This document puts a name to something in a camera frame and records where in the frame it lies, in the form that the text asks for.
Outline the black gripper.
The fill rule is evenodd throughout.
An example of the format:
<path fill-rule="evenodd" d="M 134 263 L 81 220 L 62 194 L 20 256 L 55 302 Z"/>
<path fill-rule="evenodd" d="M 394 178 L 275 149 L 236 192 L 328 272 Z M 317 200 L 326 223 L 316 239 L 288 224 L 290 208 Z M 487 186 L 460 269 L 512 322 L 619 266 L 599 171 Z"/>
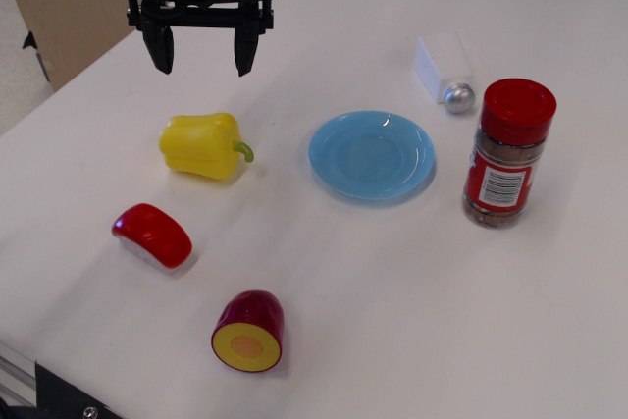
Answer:
<path fill-rule="evenodd" d="M 155 68 L 168 75 L 174 64 L 170 27 L 233 28 L 240 77 L 254 63 L 259 34 L 274 27 L 273 0 L 128 0 L 129 24 L 142 31 Z"/>

